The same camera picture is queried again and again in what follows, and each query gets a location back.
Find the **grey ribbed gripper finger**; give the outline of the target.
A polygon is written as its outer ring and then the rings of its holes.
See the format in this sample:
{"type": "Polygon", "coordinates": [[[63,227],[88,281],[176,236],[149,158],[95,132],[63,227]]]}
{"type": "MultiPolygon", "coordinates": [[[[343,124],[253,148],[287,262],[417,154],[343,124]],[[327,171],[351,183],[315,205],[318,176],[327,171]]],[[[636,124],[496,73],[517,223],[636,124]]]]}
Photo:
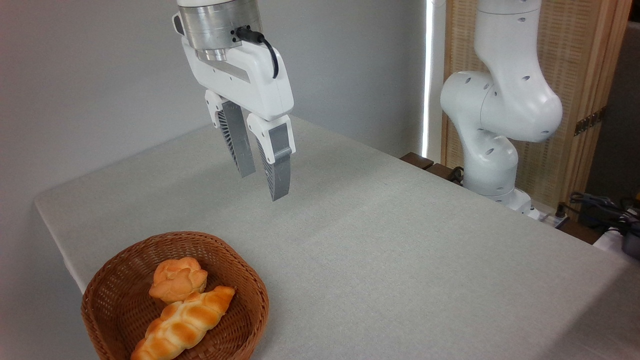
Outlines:
{"type": "Polygon", "coordinates": [[[238,173],[242,178],[253,174],[256,169],[242,107],[211,89],[206,89],[205,101],[211,121],[221,131],[238,173]]]}
{"type": "Polygon", "coordinates": [[[275,202],[290,192],[291,155],[297,152],[290,116],[267,121],[249,114],[247,125],[256,138],[270,198],[275,202]]]}

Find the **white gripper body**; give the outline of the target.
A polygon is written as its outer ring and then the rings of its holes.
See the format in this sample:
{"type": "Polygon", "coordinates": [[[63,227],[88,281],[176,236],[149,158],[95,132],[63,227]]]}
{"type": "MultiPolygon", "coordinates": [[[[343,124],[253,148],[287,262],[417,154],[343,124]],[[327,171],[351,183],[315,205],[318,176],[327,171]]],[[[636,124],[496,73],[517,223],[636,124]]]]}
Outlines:
{"type": "Polygon", "coordinates": [[[182,47],[196,81],[218,96],[266,121],[290,114],[294,98],[284,60],[275,48],[243,41],[226,50],[224,61],[204,61],[182,38],[182,47]]]}

